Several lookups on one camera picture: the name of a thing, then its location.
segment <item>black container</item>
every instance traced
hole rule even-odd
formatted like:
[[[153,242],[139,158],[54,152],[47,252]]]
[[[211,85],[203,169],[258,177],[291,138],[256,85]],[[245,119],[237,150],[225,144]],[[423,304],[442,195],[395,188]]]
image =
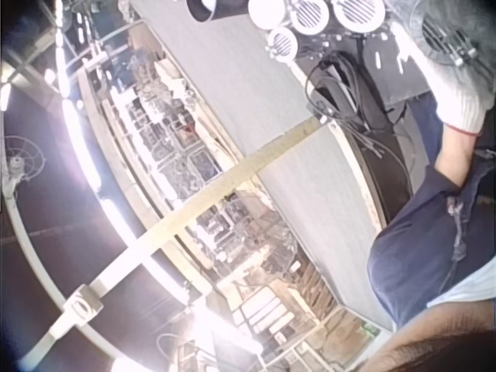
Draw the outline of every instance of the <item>black container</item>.
[[[209,10],[202,0],[186,0],[188,10],[198,22],[248,14],[248,0],[216,0],[214,10]]]

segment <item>metal pipe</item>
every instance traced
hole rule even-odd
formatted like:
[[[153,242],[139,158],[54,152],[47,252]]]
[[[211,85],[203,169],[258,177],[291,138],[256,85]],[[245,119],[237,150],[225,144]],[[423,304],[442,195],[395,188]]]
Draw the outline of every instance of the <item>metal pipe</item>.
[[[272,364],[278,362],[282,358],[284,358],[290,351],[292,351],[296,346],[305,341],[307,337],[313,335],[319,329],[321,329],[339,310],[343,307],[341,305],[337,305],[318,325],[310,329],[306,334],[300,336],[296,341],[293,342],[291,346],[289,346],[284,352],[273,358],[270,362],[266,363],[264,366],[264,370],[266,370]]]

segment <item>glove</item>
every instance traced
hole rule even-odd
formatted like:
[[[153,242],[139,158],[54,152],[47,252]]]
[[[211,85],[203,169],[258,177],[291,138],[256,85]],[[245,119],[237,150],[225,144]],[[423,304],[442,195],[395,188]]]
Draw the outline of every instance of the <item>glove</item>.
[[[400,56],[409,55],[424,74],[437,101],[437,115],[459,132],[476,136],[482,130],[486,111],[494,104],[494,93],[472,67],[443,66],[430,60],[402,25],[391,24]]]

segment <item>circular fan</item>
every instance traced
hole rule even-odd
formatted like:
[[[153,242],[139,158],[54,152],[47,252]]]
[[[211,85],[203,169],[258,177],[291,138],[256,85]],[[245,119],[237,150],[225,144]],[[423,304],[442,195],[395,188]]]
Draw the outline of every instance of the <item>circular fan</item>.
[[[330,20],[329,5],[324,0],[299,0],[290,5],[291,24],[303,35],[323,32]]]
[[[332,0],[338,21],[355,33],[371,33],[386,19],[382,0]]]
[[[270,56],[278,62],[289,63],[298,55],[298,40],[287,27],[273,29],[267,37]]]
[[[45,166],[45,158],[40,148],[21,136],[5,137],[5,155],[9,177],[16,178],[19,182],[36,177]]]
[[[261,29],[275,29],[288,17],[286,0],[250,0],[248,13],[255,25]]]

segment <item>fan grille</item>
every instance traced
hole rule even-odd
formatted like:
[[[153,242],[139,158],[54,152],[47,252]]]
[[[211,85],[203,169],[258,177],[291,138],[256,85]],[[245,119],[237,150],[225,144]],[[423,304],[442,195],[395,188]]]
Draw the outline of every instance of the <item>fan grille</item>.
[[[301,0],[291,8],[291,23],[304,35],[317,35],[329,24],[329,6],[323,0]]]
[[[356,33],[370,33],[386,18],[382,0],[335,0],[334,12],[343,26]]]
[[[289,63],[298,54],[296,35],[287,27],[273,29],[267,39],[270,55],[279,62]]]

